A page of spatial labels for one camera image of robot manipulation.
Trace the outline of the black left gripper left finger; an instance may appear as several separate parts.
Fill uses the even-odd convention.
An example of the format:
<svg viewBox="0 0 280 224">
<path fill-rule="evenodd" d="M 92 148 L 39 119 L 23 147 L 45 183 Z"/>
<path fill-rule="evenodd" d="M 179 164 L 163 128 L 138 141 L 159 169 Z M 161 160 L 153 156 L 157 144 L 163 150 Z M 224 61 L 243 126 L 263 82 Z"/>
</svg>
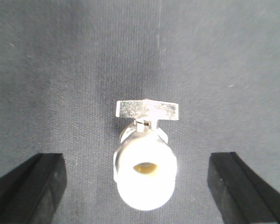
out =
<svg viewBox="0 0 280 224">
<path fill-rule="evenodd" d="M 36 154 L 0 178 L 0 224 L 50 224 L 67 185 L 61 153 Z"/>
</svg>

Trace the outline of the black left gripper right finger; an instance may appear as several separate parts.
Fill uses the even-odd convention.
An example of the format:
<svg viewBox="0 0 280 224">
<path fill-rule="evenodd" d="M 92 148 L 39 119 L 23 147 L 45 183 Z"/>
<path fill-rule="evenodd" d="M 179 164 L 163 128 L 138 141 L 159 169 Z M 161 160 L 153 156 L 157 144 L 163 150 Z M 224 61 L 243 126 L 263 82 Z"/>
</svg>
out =
<svg viewBox="0 0 280 224">
<path fill-rule="evenodd" d="M 207 184 L 225 224 L 280 224 L 280 192 L 237 153 L 210 155 Z"/>
</svg>

